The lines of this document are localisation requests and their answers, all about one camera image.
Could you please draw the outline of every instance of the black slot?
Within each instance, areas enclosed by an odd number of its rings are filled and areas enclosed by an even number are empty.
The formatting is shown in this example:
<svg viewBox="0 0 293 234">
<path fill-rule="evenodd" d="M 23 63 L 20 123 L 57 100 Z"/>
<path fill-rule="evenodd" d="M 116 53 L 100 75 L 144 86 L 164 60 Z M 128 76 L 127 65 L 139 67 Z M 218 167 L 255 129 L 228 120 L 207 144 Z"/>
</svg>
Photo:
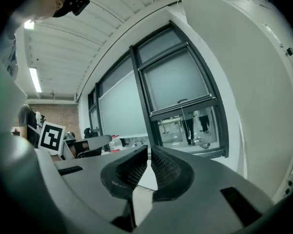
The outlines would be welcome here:
<svg viewBox="0 0 293 234">
<path fill-rule="evenodd" d="M 221 189 L 220 192 L 245 227 L 262 216 L 234 187 Z"/>
<path fill-rule="evenodd" d="M 59 173 L 61 176 L 66 175 L 66 174 L 72 174 L 78 171 L 83 170 L 82 167 L 80 166 L 73 166 L 73 167 L 69 167 L 69 168 L 64 168 L 64 169 L 59 169 Z"/>
</svg>

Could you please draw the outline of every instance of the plastic bottle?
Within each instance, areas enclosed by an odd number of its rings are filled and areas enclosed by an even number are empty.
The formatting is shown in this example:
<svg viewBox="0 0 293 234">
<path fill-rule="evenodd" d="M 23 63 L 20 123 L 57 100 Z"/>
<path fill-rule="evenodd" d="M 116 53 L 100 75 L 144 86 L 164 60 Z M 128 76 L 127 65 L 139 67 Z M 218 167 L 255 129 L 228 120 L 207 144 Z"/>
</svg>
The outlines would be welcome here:
<svg viewBox="0 0 293 234">
<path fill-rule="evenodd" d="M 119 135 L 112 135 L 112 141 L 109 143 L 111 153 L 119 152 L 123 149 L 121 140 L 118 138 Z"/>
</svg>

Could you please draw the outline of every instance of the window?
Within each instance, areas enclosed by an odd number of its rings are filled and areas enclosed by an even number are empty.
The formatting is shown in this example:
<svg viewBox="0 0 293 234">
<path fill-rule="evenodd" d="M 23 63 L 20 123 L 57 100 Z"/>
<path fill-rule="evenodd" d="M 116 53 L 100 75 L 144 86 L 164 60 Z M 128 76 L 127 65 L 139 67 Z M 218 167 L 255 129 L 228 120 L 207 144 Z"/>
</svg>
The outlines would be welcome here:
<svg viewBox="0 0 293 234">
<path fill-rule="evenodd" d="M 131 59 L 127 56 L 100 83 L 100 97 L 131 71 Z"/>
<path fill-rule="evenodd" d="M 177 37 L 172 29 L 167 29 L 158 35 L 154 36 L 140 47 L 138 47 L 138 60 L 142 64 L 160 52 L 180 43 L 181 40 Z"/>
<path fill-rule="evenodd" d="M 207 87 L 187 48 L 143 70 L 151 111 L 208 94 Z"/>
<path fill-rule="evenodd" d="M 212 107 L 183 112 L 158 120 L 163 146 L 185 152 L 219 148 L 218 129 Z"/>
<path fill-rule="evenodd" d="M 129 48 L 96 85 L 90 118 L 123 147 L 161 145 L 228 156 L 228 130 L 210 71 L 173 23 Z"/>
</svg>

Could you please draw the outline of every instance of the brick wall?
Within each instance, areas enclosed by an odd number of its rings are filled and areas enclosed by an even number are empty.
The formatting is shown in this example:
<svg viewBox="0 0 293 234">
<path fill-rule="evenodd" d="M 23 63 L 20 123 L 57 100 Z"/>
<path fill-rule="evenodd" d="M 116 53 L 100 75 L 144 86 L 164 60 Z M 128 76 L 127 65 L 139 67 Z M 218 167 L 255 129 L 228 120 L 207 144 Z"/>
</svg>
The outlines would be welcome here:
<svg viewBox="0 0 293 234">
<path fill-rule="evenodd" d="M 65 126 L 67 132 L 74 132 L 76 139 L 81 139 L 77 105 L 31 104 L 30 107 L 44 115 L 46 121 Z M 14 126 L 19 126 L 18 119 Z"/>
</svg>

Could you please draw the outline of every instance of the white wall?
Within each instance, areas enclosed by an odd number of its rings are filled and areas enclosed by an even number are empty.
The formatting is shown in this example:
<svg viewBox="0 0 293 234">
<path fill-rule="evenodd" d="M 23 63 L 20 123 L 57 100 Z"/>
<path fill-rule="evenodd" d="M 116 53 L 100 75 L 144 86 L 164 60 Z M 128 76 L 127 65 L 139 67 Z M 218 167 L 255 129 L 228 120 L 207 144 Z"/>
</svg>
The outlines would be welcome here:
<svg viewBox="0 0 293 234">
<path fill-rule="evenodd" d="M 189 25 L 213 51 L 232 88 L 248 179 L 277 201 L 293 165 L 293 59 L 283 53 L 293 48 L 292 29 L 265 0 L 183 4 Z"/>
</svg>

